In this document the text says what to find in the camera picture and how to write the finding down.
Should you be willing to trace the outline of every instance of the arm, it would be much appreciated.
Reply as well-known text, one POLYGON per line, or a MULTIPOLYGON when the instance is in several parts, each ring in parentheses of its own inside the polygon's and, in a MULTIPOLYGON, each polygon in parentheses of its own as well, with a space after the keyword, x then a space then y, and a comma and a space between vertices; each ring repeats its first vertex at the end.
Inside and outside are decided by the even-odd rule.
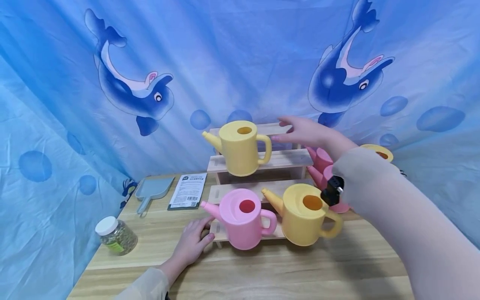
POLYGON ((120 293, 116 300, 169 300, 168 290, 183 270, 194 263, 204 248, 214 239, 212 233, 202 238, 210 228, 212 218, 190 222, 183 230, 172 256, 163 264, 147 269, 137 280, 120 293))
POLYGON ((344 180, 342 200, 370 222, 396 251, 417 300, 478 299, 480 251, 398 169, 309 119, 281 117, 293 125, 272 139, 323 148, 344 180))

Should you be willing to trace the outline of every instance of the dustpan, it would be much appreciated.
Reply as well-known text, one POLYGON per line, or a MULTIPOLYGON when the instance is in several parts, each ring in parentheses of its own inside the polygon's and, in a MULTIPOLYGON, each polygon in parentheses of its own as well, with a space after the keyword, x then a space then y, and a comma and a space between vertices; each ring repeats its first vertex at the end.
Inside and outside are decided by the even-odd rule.
POLYGON ((165 197, 174 179, 175 177, 144 178, 135 191, 135 197, 137 197, 139 201, 142 201, 137 209, 137 214, 143 214, 150 201, 165 197))

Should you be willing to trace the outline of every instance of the hand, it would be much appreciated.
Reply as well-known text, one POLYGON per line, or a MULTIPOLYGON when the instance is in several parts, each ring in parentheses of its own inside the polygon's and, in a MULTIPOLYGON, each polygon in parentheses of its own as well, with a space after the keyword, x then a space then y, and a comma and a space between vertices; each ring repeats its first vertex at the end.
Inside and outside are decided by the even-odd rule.
POLYGON ((280 120, 280 126, 292 125, 292 128, 287 133, 272 136, 274 142, 319 147, 324 149, 334 162, 345 151, 358 147, 338 131, 310 119, 295 116, 283 116, 278 119, 280 120))
POLYGON ((213 241, 215 235, 213 233, 207 234, 202 238, 204 229, 210 228, 210 222, 213 217, 206 217, 203 219, 196 219, 191 221, 184 229, 180 236, 180 240, 173 251, 171 259, 177 261, 184 266, 193 264, 205 247, 213 241))
POLYGON ((308 147, 323 147, 326 141, 337 132, 325 127, 311 119, 283 116, 278 118, 280 126, 292 125, 287 133, 272 136, 272 140, 278 143, 295 143, 308 147))

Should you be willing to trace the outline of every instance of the wooden table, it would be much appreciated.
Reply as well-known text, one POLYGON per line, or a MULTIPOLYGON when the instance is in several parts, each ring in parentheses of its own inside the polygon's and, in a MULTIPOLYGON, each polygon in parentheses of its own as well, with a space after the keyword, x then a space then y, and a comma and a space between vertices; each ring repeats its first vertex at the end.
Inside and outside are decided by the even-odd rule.
MULTIPOLYGON (((151 202, 144 218, 136 214, 140 202, 132 196, 119 218, 137 233, 136 248, 117 257, 101 246, 69 299, 112 299, 148 267, 171 255, 191 219, 207 216, 203 209, 167 211, 178 177, 165 198, 151 202)), ((203 200, 215 183, 209 175, 203 200)), ((378 231, 352 212, 343 217, 346 221, 338 237, 320 239, 311 247, 286 240, 262 241, 251 251, 237 251, 227 244, 223 249, 211 247, 183 272, 170 296, 172 300, 414 299, 402 262, 378 231)))

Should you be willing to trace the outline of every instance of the jar label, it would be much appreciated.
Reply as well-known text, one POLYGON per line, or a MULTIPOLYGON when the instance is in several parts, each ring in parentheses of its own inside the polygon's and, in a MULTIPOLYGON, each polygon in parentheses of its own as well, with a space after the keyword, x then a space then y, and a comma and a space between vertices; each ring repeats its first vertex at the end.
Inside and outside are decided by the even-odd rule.
POLYGON ((118 244, 117 242, 113 242, 111 244, 108 244, 106 245, 110 250, 112 250, 113 252, 123 252, 124 251, 124 248, 122 246, 120 246, 120 244, 118 244))

